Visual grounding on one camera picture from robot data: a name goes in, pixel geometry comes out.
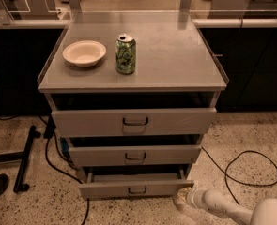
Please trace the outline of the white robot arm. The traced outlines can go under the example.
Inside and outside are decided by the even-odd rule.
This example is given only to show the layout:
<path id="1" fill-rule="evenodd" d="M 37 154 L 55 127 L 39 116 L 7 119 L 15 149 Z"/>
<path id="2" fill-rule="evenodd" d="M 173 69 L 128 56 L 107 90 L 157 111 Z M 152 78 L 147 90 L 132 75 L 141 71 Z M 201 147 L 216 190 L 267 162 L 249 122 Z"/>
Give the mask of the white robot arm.
<path id="1" fill-rule="evenodd" d="M 204 211 L 219 218 L 231 218 L 238 225 L 277 225 L 277 199 L 265 199 L 253 210 L 230 202 L 217 189 L 201 190 L 185 187 L 173 197 L 176 209 L 187 216 L 193 209 Z"/>

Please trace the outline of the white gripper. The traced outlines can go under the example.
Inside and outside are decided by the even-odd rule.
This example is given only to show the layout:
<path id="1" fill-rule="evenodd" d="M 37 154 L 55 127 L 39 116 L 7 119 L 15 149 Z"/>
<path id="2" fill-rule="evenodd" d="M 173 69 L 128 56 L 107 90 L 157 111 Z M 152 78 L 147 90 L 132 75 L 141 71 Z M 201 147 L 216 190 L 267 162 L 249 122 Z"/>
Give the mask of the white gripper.
<path id="1" fill-rule="evenodd" d="M 190 206 L 192 208 L 207 209 L 208 206 L 205 203 L 204 190 L 200 190 L 196 187 L 181 188 L 175 196 L 172 197 L 172 201 L 176 209 L 182 213 L 187 214 Z"/>

